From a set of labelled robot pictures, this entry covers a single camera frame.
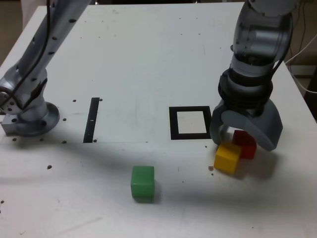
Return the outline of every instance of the red cube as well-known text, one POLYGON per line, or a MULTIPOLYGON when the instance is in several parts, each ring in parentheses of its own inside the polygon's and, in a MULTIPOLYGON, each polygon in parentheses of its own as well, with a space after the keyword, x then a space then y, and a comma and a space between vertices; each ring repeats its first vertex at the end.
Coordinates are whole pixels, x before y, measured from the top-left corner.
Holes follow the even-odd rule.
POLYGON ((246 131, 235 130, 232 143, 242 147, 241 159, 253 159, 257 150, 257 143, 246 131))

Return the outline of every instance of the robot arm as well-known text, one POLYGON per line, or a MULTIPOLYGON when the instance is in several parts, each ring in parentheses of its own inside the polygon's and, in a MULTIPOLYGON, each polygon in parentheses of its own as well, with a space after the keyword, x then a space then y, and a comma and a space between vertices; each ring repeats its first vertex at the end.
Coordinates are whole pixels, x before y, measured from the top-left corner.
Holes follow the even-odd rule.
POLYGON ((292 36, 296 0, 248 0, 237 21, 230 68, 220 77, 222 98, 211 119, 211 138, 222 141, 229 127, 247 131, 266 150, 276 148, 283 126, 271 79, 285 58, 292 36))
POLYGON ((0 80, 0 108, 6 134, 35 136, 58 123, 55 105, 45 102, 46 66, 90 0, 55 0, 22 58, 0 80))

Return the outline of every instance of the gray floor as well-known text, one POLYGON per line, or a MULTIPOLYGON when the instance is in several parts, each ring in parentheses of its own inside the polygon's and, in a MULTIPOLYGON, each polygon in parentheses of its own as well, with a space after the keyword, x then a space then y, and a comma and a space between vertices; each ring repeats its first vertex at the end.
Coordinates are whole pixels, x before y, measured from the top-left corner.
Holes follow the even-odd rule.
POLYGON ((18 1, 0 1, 0 65, 22 32, 22 10, 18 1))

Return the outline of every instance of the white cable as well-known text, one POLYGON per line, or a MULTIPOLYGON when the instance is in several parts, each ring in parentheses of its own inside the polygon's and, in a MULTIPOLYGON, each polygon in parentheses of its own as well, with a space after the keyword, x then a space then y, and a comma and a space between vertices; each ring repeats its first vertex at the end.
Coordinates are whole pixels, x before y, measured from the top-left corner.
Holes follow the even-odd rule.
POLYGON ((312 40, 301 50, 299 51, 296 55, 294 55, 292 58, 290 58, 287 62, 285 62, 285 64, 287 64, 289 61, 291 61, 292 59, 294 59, 297 55, 299 55, 301 52, 303 52, 310 44, 311 42, 314 41, 314 39, 317 37, 317 34, 312 38, 312 40))
POLYGON ((317 94, 317 92, 310 91, 310 90, 306 89, 306 88, 299 82, 299 80, 298 80, 291 72, 290 72, 290 74, 291 74, 291 76, 293 77, 293 79, 295 79, 296 82, 298 82, 299 86, 301 86, 302 89, 304 89, 306 92, 317 94))

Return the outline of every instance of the white square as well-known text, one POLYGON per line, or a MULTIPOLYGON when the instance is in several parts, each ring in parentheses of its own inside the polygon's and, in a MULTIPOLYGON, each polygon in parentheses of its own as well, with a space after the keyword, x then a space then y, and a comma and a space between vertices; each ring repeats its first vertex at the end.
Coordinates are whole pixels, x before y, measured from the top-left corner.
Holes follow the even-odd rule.
POLYGON ((207 133, 203 112, 177 112, 178 133, 207 133))

